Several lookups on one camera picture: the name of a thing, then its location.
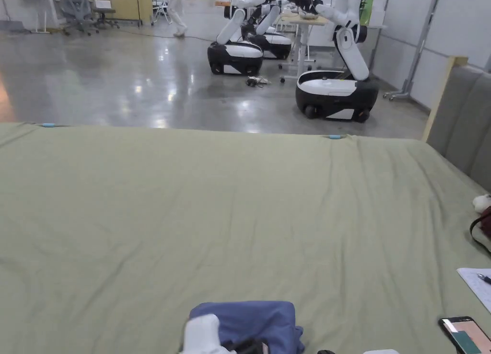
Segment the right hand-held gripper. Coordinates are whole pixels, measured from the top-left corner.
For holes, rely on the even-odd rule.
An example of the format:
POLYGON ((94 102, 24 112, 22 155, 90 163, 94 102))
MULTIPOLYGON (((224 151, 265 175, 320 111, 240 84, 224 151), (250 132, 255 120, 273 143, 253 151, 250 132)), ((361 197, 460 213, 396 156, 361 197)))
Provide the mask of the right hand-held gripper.
MULTIPOLYGON (((335 354, 335 353, 333 351, 323 349, 318 351, 317 354, 335 354)), ((394 349, 379 349, 379 350, 366 351, 363 354, 399 354, 399 353, 394 349)))

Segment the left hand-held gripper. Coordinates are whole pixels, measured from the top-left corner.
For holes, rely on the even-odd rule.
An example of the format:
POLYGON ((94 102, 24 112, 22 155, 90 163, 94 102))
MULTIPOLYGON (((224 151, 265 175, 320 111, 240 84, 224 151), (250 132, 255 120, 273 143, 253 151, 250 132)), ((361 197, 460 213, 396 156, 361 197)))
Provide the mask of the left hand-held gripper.
POLYGON ((269 347, 260 339, 249 338, 241 342, 219 338, 220 320, 214 314, 189 319, 184 327, 182 353, 184 354, 268 354, 269 347))

